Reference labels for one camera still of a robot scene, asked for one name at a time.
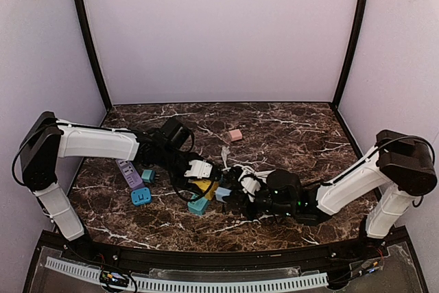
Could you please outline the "light blue charger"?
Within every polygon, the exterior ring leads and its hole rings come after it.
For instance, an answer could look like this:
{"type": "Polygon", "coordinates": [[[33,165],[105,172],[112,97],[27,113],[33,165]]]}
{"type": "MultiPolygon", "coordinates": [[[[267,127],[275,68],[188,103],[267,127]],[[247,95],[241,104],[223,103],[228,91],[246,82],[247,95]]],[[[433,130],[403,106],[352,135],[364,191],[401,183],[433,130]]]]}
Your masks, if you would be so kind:
{"type": "Polygon", "coordinates": [[[218,202],[226,203],[225,198],[229,197],[231,190],[223,187],[218,187],[215,191],[215,199],[218,202]]]}

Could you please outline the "small teal plug adapter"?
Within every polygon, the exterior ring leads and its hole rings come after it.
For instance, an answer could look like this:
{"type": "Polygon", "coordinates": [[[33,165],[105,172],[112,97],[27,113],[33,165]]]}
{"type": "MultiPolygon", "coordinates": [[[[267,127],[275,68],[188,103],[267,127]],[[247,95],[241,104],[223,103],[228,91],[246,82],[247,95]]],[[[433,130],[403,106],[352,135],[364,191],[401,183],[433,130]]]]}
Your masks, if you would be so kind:
{"type": "Polygon", "coordinates": [[[145,169],[141,174],[141,179],[144,183],[154,184],[159,175],[155,170],[145,169]]]}

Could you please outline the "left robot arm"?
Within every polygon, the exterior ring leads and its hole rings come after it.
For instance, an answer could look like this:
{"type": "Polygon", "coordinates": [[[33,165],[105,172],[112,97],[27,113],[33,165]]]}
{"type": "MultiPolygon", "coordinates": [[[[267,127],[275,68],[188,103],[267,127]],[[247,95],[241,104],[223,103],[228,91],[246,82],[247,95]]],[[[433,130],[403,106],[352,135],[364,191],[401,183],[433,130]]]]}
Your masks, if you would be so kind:
{"type": "Polygon", "coordinates": [[[86,229],[56,176],[58,159],[86,157],[156,165],[165,170],[175,192],[190,191],[200,198],[222,178],[222,170],[192,150],[183,150],[194,133],[175,117],[145,132],[127,128],[100,128],[75,124],[45,111],[36,120],[13,158],[12,177],[36,196],[50,220],[69,242],[82,239],[86,229]]]}

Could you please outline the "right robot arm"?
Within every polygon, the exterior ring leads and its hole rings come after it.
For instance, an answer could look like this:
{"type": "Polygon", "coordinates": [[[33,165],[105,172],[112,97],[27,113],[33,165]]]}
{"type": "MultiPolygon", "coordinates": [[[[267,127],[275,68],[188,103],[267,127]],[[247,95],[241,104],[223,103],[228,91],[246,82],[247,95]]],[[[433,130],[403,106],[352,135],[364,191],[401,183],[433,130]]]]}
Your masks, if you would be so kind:
{"type": "Polygon", "coordinates": [[[331,180],[312,183],[307,189],[297,174],[284,169],[271,171],[266,178],[235,172],[227,177],[230,194],[223,200],[249,220],[266,213],[314,226],[364,194],[387,185],[361,226],[364,237],[383,239],[415,199],[436,188],[435,160],[434,149],[424,138],[382,130],[362,158],[331,180]]]}

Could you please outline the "teal power strip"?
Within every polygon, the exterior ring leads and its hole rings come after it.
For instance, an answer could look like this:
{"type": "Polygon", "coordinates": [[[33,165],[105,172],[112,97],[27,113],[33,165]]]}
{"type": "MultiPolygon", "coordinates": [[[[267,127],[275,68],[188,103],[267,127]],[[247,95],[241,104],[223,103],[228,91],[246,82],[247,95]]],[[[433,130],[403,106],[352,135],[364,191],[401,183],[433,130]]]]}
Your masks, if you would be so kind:
{"type": "Polygon", "coordinates": [[[197,197],[198,195],[193,194],[191,202],[188,202],[187,206],[190,213],[201,216],[205,214],[207,207],[210,205],[210,201],[206,198],[194,201],[197,197]]]}

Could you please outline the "blue square socket adapter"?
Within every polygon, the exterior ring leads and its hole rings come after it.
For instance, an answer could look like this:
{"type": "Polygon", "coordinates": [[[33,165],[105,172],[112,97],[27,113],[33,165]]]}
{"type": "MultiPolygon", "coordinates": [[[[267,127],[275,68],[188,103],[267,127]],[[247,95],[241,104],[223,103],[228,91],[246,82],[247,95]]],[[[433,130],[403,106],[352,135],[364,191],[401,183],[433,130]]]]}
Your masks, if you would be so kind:
{"type": "Polygon", "coordinates": [[[140,207],[149,204],[152,201],[150,190],[147,187],[142,187],[131,192],[131,201],[134,206],[140,207]]]}

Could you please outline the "purple power strip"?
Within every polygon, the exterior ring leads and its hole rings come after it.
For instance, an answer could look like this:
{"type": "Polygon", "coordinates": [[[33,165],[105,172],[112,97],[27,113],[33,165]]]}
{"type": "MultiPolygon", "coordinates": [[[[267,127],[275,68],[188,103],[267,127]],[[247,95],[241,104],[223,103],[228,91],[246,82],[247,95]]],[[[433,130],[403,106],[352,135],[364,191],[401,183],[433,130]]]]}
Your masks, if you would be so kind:
{"type": "Polygon", "coordinates": [[[143,180],[130,161],[116,160],[116,164],[132,191],[144,188],[143,180]]]}

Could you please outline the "yellow cube socket adapter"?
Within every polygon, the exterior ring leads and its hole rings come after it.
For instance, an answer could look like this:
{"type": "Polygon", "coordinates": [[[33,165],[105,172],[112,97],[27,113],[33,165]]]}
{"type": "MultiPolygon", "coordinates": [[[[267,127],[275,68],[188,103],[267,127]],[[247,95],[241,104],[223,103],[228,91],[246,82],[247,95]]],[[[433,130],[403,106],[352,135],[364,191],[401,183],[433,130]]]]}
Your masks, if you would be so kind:
{"type": "Polygon", "coordinates": [[[201,189],[202,192],[207,191],[207,194],[204,196],[207,200],[212,201],[212,199],[215,197],[215,191],[219,187],[220,182],[215,181],[213,183],[212,187],[209,187],[211,182],[210,180],[204,179],[204,180],[193,180],[193,184],[197,185],[198,188],[201,189]]]}

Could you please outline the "pink charger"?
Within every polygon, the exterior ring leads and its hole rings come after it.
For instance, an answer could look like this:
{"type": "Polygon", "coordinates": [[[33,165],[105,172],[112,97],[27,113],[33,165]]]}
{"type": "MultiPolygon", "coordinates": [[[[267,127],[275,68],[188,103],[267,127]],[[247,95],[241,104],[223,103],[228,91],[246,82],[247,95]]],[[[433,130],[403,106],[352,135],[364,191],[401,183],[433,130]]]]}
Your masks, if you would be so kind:
{"type": "Polygon", "coordinates": [[[243,139],[243,135],[240,129],[228,131],[228,138],[230,141],[240,141],[243,139]]]}

